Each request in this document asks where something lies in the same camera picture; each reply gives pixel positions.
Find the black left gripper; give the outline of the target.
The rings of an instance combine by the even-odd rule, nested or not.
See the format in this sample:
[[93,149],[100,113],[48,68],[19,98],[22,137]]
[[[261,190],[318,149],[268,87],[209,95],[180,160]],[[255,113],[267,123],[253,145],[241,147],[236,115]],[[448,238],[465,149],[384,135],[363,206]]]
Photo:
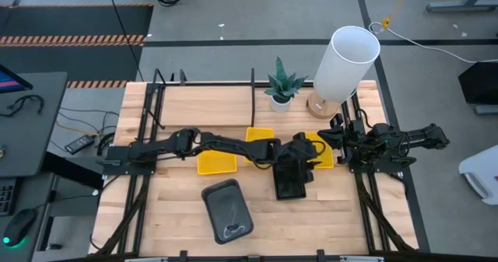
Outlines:
[[[298,132],[293,136],[291,141],[281,144],[278,147],[278,164],[304,161],[317,157],[317,149],[313,142],[306,138],[303,132]],[[310,183],[314,180],[313,168],[319,166],[321,162],[312,161],[307,164],[305,169],[304,182]]]

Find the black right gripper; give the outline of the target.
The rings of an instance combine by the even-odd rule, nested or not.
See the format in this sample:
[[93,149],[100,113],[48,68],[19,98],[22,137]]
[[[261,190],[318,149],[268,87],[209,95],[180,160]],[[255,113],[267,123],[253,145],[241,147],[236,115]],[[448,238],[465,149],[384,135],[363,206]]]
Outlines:
[[342,126],[343,116],[336,114],[333,117],[333,122],[339,129],[319,130],[317,134],[331,148],[341,152],[337,158],[338,163],[347,164],[352,158],[352,152],[365,140],[363,137],[366,134],[364,121],[362,117],[359,117],[359,119],[349,121],[346,126]]

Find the yellow plastic basket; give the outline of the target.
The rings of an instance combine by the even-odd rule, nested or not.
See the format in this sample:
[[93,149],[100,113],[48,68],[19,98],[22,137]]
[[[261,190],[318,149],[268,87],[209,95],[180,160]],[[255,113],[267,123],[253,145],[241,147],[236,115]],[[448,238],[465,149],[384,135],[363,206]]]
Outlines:
[[274,138],[275,132],[271,128],[253,128],[249,127],[246,130],[245,141],[254,141],[259,139]]
[[225,152],[205,151],[198,156],[197,169],[199,175],[235,173],[237,157]]
[[318,136],[317,132],[306,132],[305,137],[313,142],[317,152],[321,154],[311,159],[311,162],[317,162],[316,169],[331,169],[334,167],[332,148]]

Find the black plastic basket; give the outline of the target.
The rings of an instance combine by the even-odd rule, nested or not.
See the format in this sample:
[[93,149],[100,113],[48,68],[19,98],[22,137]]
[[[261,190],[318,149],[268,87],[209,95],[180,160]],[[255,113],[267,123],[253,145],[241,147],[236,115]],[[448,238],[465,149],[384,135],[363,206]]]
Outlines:
[[278,201],[302,199],[307,196],[302,169],[297,162],[273,166],[275,195]]

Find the green plant in white pot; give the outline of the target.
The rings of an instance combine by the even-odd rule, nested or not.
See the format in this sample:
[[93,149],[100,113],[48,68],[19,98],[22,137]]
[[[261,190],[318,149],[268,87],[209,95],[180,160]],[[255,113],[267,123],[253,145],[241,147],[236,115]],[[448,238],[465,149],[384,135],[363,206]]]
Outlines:
[[280,57],[275,60],[275,72],[275,75],[268,75],[270,87],[265,90],[265,94],[270,97],[270,107],[275,112],[284,113],[289,110],[307,77],[298,78],[296,73],[287,75]]

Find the white shade wooden base lamp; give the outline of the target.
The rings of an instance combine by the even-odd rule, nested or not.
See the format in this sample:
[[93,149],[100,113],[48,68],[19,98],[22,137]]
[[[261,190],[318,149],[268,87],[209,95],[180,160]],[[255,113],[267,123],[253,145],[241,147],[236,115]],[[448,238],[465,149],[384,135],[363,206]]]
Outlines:
[[333,117],[355,92],[381,52],[379,40],[359,26],[343,26],[331,36],[314,76],[307,110],[319,119]]

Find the white plastic object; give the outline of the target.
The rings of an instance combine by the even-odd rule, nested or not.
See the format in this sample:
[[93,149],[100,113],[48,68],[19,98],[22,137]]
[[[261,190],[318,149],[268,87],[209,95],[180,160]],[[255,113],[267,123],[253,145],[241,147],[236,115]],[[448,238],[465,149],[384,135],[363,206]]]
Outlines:
[[485,204],[498,206],[498,145],[464,159],[458,171]]

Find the black box on floor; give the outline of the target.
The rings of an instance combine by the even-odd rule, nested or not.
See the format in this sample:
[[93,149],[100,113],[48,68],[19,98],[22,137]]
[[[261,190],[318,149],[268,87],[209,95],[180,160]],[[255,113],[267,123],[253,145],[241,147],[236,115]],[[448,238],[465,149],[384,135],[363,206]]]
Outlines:
[[478,62],[458,76],[467,103],[498,104],[498,63]]

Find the black power adapter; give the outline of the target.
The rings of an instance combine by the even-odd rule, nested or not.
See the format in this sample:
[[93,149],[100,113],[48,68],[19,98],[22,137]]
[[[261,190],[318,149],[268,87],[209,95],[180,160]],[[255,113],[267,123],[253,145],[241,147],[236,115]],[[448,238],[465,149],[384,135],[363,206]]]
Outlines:
[[89,146],[93,145],[95,142],[95,136],[94,135],[83,135],[80,138],[77,138],[75,141],[70,142],[67,144],[64,149],[66,152],[68,152],[71,155],[74,155],[80,151],[82,151],[85,148],[88,148]]

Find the black desk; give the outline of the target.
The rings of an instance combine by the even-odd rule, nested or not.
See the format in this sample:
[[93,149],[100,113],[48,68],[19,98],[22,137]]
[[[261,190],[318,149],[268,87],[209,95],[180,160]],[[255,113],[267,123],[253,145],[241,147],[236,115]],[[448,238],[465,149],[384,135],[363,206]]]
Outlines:
[[31,90],[0,93],[0,178],[40,170],[63,99],[68,74],[22,74]]

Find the black hazard-striped floor mat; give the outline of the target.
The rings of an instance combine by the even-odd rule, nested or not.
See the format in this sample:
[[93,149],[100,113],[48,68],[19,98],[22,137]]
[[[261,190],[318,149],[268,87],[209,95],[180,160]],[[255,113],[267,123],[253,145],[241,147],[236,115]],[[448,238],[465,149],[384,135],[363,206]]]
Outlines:
[[123,88],[139,77],[151,4],[0,6],[0,64],[66,72],[70,89]]

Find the black computer mouse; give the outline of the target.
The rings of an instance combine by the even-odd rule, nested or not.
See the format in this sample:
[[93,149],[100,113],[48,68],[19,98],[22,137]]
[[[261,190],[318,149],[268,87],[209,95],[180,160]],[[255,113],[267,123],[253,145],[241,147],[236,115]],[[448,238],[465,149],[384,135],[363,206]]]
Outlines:
[[2,242],[4,245],[14,247],[19,245],[30,231],[30,227],[37,217],[35,209],[19,211],[5,228]]

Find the black keyboard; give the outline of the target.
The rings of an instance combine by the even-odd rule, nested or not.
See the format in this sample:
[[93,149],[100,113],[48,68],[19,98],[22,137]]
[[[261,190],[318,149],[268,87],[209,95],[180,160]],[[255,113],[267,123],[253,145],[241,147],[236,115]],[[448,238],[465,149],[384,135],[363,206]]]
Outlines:
[[13,213],[17,183],[16,178],[0,178],[0,216],[9,216]]

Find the black computer monitor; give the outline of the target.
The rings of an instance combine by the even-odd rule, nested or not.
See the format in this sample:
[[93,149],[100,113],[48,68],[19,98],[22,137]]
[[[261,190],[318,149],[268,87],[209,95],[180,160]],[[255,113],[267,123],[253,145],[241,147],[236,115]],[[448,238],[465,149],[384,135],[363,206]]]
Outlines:
[[31,90],[33,85],[4,65],[0,65],[0,93],[14,93]]

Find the black aluminium frame rail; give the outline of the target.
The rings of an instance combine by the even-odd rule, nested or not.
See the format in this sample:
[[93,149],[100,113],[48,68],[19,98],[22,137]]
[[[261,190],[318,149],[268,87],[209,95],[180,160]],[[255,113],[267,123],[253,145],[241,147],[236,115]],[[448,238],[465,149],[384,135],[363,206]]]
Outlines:
[[157,131],[161,127],[158,117],[161,114],[166,87],[167,83],[160,70],[156,69],[153,81],[146,84],[139,132],[135,142],[125,147],[112,146],[108,150],[109,156],[119,158],[116,161],[105,162],[111,168],[110,173],[116,176],[128,174],[130,182],[123,219],[112,236],[93,254],[95,257],[116,256],[125,259],[136,258],[139,255],[149,184],[158,162],[157,157],[149,153],[139,156],[139,150],[156,140]]
[[140,257],[125,259],[124,262],[386,262],[383,257],[367,255],[327,255],[324,250],[317,250],[314,255],[265,256],[251,254],[247,256],[194,257],[182,250],[177,257]]
[[[349,112],[346,109],[346,106],[347,103],[343,103],[343,111],[347,116],[347,125],[350,119],[348,118]],[[366,112],[359,107],[359,99],[357,95],[352,97],[352,106],[355,111],[356,119],[362,117],[364,126],[368,125]],[[383,250],[390,251],[390,242],[393,242],[398,251],[415,251],[413,247],[403,240],[403,238],[396,232],[392,224],[384,216],[377,187],[377,180],[375,177],[377,169],[373,167],[372,163],[362,161],[360,159],[361,155],[358,153],[358,151],[361,152],[365,148],[369,149],[370,146],[367,135],[365,134],[363,137],[365,138],[364,142],[362,142],[359,147],[352,152],[352,158],[349,160],[348,165],[351,172],[354,174],[356,181],[357,192],[359,195],[359,206],[363,217],[368,250],[371,252],[376,249],[370,223],[370,214],[372,214],[378,224]]]

